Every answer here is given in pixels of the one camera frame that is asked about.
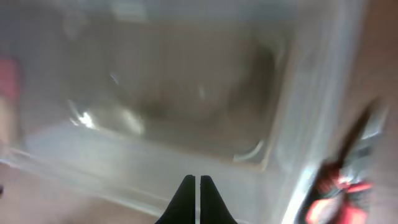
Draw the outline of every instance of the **transparent plastic wall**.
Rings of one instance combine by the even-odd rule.
[[[155,216],[186,175],[210,175],[238,223],[292,223],[363,6],[4,1],[0,59],[19,98],[2,106],[1,161]]]

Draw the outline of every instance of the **red object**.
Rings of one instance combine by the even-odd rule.
[[[19,64],[16,60],[0,60],[0,94],[11,102],[19,99]]]
[[[350,186],[336,224],[365,224],[368,218],[369,193],[372,184],[363,182]]]
[[[313,204],[311,204],[311,207],[308,209],[305,221],[309,224],[319,223],[320,219],[322,218],[322,215],[326,212],[326,210],[328,210],[330,204],[333,203],[332,201],[333,198],[327,198],[315,201]]]

